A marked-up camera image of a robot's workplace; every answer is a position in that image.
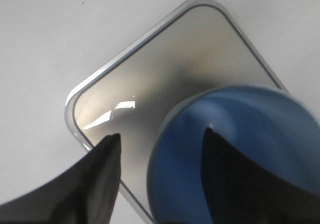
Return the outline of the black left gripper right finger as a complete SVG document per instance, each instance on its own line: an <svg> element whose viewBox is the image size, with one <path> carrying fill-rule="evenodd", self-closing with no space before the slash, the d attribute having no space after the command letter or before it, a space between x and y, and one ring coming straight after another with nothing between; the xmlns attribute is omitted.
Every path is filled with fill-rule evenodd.
<svg viewBox="0 0 320 224"><path fill-rule="evenodd" d="M179 178L172 219L182 224L317 224L320 165L295 148L259 154L204 128L170 133Z"/></svg>

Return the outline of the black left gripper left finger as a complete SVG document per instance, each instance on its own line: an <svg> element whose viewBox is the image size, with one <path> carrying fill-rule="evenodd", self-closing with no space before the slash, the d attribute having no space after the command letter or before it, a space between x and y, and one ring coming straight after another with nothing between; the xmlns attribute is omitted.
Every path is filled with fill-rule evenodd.
<svg viewBox="0 0 320 224"><path fill-rule="evenodd" d="M105 136L48 183L0 206L2 224L108 224L121 177L121 136Z"/></svg>

